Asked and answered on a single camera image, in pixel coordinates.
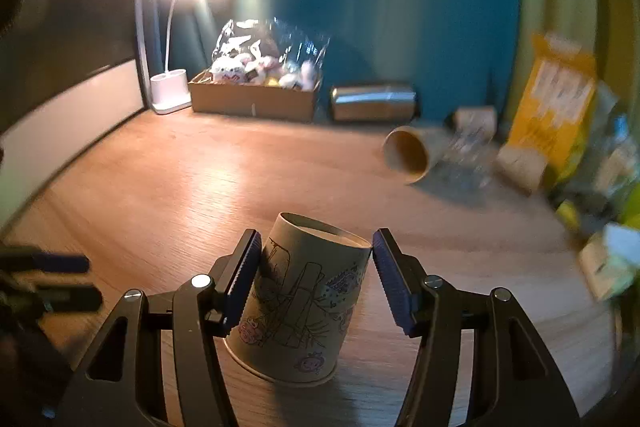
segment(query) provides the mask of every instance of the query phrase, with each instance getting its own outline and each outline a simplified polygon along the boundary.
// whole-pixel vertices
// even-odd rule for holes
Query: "drawing on cup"
[[[292,277],[287,277],[290,254],[286,248],[269,238],[264,254],[253,292],[262,314],[252,319],[255,325],[243,324],[243,330],[239,331],[241,338],[244,340],[242,335],[245,335],[251,340],[247,344],[257,346],[272,340],[293,349],[326,347],[324,339],[331,330],[330,319],[338,320],[330,310],[360,285],[362,274],[357,265],[320,285],[324,279],[320,264],[306,263],[297,279],[292,281]],[[338,322],[340,333],[346,331],[353,310],[344,313]]]
[[[315,373],[316,375],[320,373],[320,369],[324,365],[324,357],[322,356],[322,352],[314,351],[312,353],[307,353],[304,357],[296,362],[293,366],[300,373]]]

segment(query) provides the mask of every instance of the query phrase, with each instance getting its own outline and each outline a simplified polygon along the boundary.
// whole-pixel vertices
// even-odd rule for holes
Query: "silver cylinder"
[[[409,121],[417,95],[408,84],[334,87],[331,108],[336,121]]]

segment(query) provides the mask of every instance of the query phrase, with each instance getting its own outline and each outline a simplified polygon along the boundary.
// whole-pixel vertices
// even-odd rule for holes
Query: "plastic bag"
[[[312,40],[276,18],[230,20],[211,55],[206,82],[314,90],[321,82],[329,40],[324,35]]]

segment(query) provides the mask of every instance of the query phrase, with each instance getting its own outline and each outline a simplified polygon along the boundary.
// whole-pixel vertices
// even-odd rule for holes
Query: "wooden table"
[[[46,321],[54,341],[77,356],[124,291],[176,289],[230,253],[245,228],[266,237],[281,211],[362,237],[389,227],[404,253],[457,288],[511,289],[584,413],[608,388],[612,318],[606,305],[593,302],[568,236],[545,201],[497,182],[473,198],[437,179],[401,185],[382,162],[384,134],[190,110],[146,112],[60,174],[5,239],[91,258],[91,277],[106,300],[103,314]],[[171,338],[163,334],[168,409],[179,425]],[[274,386],[216,345],[241,426],[389,426],[402,404],[418,340],[395,326],[370,263],[329,383],[314,389]],[[465,332],[454,425],[465,416],[471,363],[472,334]]]

